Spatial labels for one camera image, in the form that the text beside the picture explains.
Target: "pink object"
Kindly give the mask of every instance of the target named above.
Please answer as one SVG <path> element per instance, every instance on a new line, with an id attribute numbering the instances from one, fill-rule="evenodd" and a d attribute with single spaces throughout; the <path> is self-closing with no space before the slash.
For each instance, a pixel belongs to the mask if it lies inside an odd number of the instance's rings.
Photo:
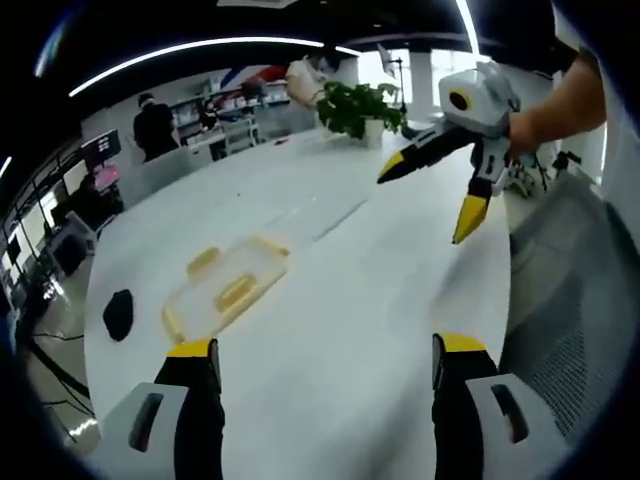
<path id="1" fill-rule="evenodd" d="M 106 190 L 120 179 L 120 172 L 113 165 L 106 165 L 104 168 L 95 171 L 95 185 L 99 192 Z"/>

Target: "cable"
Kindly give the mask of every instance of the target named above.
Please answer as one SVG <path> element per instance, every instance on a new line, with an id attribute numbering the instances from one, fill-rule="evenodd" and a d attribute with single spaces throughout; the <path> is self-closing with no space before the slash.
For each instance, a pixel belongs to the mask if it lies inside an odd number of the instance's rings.
<path id="1" fill-rule="evenodd" d="M 60 382 L 60 385 L 62 385 L 62 386 L 64 387 L 64 389 L 67 391 L 67 393 L 68 393 L 69 395 L 71 395 L 71 397 L 72 397 L 76 402 L 78 402 L 78 404 L 80 404 L 80 405 L 82 406 L 82 408 L 84 408 L 84 409 L 87 411 L 87 415 L 91 415 L 92 417 L 94 417 L 94 418 L 95 418 L 96 414 L 95 414 L 95 413 L 93 413 L 93 411 L 92 411 L 89 407 L 87 407 L 84 403 L 82 403 L 82 402 L 80 401 L 80 399 L 74 395 L 74 393 L 69 389 L 69 387 L 67 387 L 67 385 L 66 385 L 62 380 L 60 380 L 60 378 L 58 378 L 58 376 L 57 376 L 55 373 L 53 373 L 53 376 L 54 376 L 54 377 L 56 377 L 56 380 L 58 380 L 58 381 Z"/>
<path id="2" fill-rule="evenodd" d="M 83 410 L 82 408 L 78 407 L 77 405 L 74 405 L 69 400 L 57 400 L 55 402 L 42 402 L 42 404 L 46 405 L 47 407 L 55 407 L 57 405 L 69 405 L 71 408 L 73 408 L 76 411 L 82 413 L 83 415 L 90 415 L 89 412 Z"/>
<path id="3" fill-rule="evenodd" d="M 67 430 L 67 427 L 65 427 L 64 423 L 62 423 L 62 420 L 60 420 L 60 417 L 58 417 L 58 414 L 56 413 L 56 411 L 51 407 L 49 407 L 47 410 L 49 410 L 51 413 L 53 413 L 53 416 L 56 417 L 56 420 L 58 420 L 58 423 L 60 424 L 62 429 L 65 431 L 67 436 L 71 439 L 71 441 L 73 443 L 78 443 L 78 441 L 73 437 L 73 435 L 71 435 L 71 432 L 69 430 Z"/>
<path id="4" fill-rule="evenodd" d="M 547 185 L 546 173 L 542 169 L 542 165 L 540 164 L 540 160 L 538 160 L 538 155 L 536 155 L 535 153 L 533 154 L 533 160 L 534 160 L 534 162 L 536 164 L 536 167 L 538 168 L 538 171 L 540 172 L 540 178 L 542 178 L 542 188 L 544 188 L 544 191 L 546 193 L 546 192 L 549 191 L 549 186 Z"/>
<path id="5" fill-rule="evenodd" d="M 69 372 L 62 369 L 60 365 L 54 362 L 51 359 L 51 357 L 49 357 L 44 352 L 44 350 L 40 348 L 40 345 L 38 345 L 38 342 L 36 342 L 33 338 L 27 338 L 25 342 L 25 346 L 36 356 L 38 360 L 40 360 L 43 363 L 43 365 L 51 373 L 54 374 L 55 377 L 58 378 L 58 380 L 63 381 L 65 384 L 69 385 L 80 395 L 91 400 L 91 396 L 89 395 L 89 389 L 85 385 L 80 383 L 78 380 L 76 380 L 72 375 L 70 375 Z"/>
<path id="6" fill-rule="evenodd" d="M 76 335 L 75 337 L 62 337 L 60 335 L 54 335 L 52 333 L 34 333 L 33 336 L 57 338 L 58 340 L 62 340 L 63 342 L 70 342 L 71 340 L 79 340 L 80 338 L 84 338 L 84 335 Z"/>

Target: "green plant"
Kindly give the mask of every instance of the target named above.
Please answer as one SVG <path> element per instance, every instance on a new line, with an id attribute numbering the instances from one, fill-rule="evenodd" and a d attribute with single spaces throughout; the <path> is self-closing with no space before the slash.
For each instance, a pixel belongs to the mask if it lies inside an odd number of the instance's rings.
<path id="1" fill-rule="evenodd" d="M 393 95 L 397 87 L 388 83 L 373 89 L 369 84 L 348 87 L 339 82 L 327 82 L 325 97 L 318 101 L 322 124 L 332 132 L 346 133 L 353 138 L 364 138 L 365 120 L 384 121 L 385 128 L 397 133 L 406 120 L 397 108 L 384 103 L 384 94 Z"/>

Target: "man in black shirt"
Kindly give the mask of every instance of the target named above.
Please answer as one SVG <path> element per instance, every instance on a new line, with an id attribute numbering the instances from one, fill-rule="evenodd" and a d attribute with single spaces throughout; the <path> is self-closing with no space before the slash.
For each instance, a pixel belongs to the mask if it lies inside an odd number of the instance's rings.
<path id="1" fill-rule="evenodd" d="M 175 120 L 169 107 L 156 103 L 153 95 L 143 93 L 138 97 L 141 112 L 133 121 L 133 133 L 136 143 L 147 154 L 145 162 L 178 148 L 171 136 L 175 129 Z"/>

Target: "mesh panel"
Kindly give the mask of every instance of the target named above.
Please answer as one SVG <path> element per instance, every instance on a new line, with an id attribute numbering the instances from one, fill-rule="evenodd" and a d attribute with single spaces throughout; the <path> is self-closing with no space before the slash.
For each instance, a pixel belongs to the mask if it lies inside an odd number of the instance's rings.
<path id="1" fill-rule="evenodd" d="M 605 205 L 570 176 L 512 235 L 515 255 L 532 243 L 524 270 L 549 275 L 527 278 L 527 288 L 546 296 L 507 335 L 501 369 L 531 386 L 576 444 L 615 391 L 636 334 L 637 252 Z M 550 277 L 560 279 L 544 290 Z"/>

